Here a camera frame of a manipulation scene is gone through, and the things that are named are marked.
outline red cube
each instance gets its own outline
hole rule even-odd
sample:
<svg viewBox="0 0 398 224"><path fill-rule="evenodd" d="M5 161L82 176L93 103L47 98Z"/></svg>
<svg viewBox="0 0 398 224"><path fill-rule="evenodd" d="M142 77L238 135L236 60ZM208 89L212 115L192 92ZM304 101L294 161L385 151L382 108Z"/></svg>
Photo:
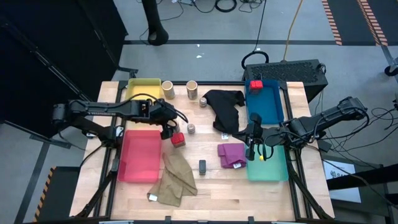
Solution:
<svg viewBox="0 0 398 224"><path fill-rule="evenodd" d="M262 90L262 81L261 80L252 80L250 81L250 94L258 94Z"/></svg>
<svg viewBox="0 0 398 224"><path fill-rule="evenodd" d="M174 147L181 147L185 145L184 134L182 133L174 133L171 138L172 144Z"/></svg>

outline magenta towel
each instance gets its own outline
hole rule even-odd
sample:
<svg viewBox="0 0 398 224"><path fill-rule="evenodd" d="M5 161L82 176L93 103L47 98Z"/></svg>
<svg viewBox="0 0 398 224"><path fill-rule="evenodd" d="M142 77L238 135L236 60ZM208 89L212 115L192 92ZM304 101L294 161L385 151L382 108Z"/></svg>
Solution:
<svg viewBox="0 0 398 224"><path fill-rule="evenodd" d="M233 168L233 164L240 163L241 167L246 167L244 156L244 144L229 143L217 145L218 156L221 160L222 168Z"/></svg>

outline gray floor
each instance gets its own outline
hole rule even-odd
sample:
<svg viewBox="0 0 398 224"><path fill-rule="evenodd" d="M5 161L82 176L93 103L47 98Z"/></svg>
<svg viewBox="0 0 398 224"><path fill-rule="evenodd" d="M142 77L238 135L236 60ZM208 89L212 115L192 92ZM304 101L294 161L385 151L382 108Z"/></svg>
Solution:
<svg viewBox="0 0 398 224"><path fill-rule="evenodd" d="M208 10L213 0L197 0L202 10ZM136 1L115 0L123 22L130 33L126 40L138 40L145 31L146 19L142 6ZM298 1L268 0L262 40L285 40ZM194 7L183 6L181 17L163 22L172 40L202 39L236 39L255 40L261 18L261 8L253 13L237 10L231 13L213 11L209 14L199 13ZM161 18L177 16L180 7L164 0L159 5ZM295 26L292 40L333 40L321 0L304 1ZM284 45L259 45L266 51L271 62L282 60ZM254 48L254 45L163 45L160 47L146 45L125 45L121 54L120 66L138 68L138 77L159 77L163 80L240 80L243 69L241 59ZM398 56L398 47L389 47L393 56ZM392 100L397 89L395 78L385 76L386 59L380 47L342 47L337 45L290 45L287 60L305 60L318 58L327 66L329 85L325 88L323 107L335 106L339 100L353 96L358 97L369 109L376 107L392 108ZM247 63L261 63L262 57L250 58ZM113 80L127 80L127 73L116 72ZM317 99L310 103L315 112ZM388 121L376 121L372 126L356 135L346 148L360 146L382 139L391 129L385 131ZM331 128L334 135L350 132L358 123L345 122ZM393 133L385 141L362 149L353 150L368 162L378 164L397 163ZM86 138L76 129L68 129L64 136L79 146L85 146ZM42 144L29 139L27 133L6 124L0 126L1 157L0 178L0 216L1 223L12 223L25 193L30 176ZM35 188L25 222L33 219L35 208L44 186L45 178L52 166L78 166L83 152L73 147L62 149L51 146L40 178ZM398 192L397 184L389 184L390 192ZM383 223L380 217L360 213L336 210L340 219L356 222Z"/></svg>

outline pink tray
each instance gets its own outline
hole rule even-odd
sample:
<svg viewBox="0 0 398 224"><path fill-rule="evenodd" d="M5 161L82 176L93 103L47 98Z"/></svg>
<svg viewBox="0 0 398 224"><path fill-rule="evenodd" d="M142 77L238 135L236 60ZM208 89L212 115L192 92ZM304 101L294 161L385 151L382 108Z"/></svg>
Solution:
<svg viewBox="0 0 398 224"><path fill-rule="evenodd" d="M131 183L156 182L159 178L161 152L160 131L126 131L118 180Z"/></svg>

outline yellow cable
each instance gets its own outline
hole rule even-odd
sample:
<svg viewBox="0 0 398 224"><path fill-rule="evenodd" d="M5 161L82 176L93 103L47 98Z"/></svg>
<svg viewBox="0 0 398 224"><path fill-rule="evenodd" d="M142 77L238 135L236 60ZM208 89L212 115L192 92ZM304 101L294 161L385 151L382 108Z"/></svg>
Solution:
<svg viewBox="0 0 398 224"><path fill-rule="evenodd" d="M299 10L300 10L300 8L301 8L301 4L303 4L303 0L300 0L300 4L299 4L298 7L297 7L296 14L294 15L292 25L290 25L289 34L287 34L287 40L286 40L286 46L285 46L284 60L285 60L285 58L286 58L287 46L289 46L290 33L291 33L291 31L292 31L292 28L293 28L293 25L294 25L294 21L296 21L297 14L299 13Z"/></svg>

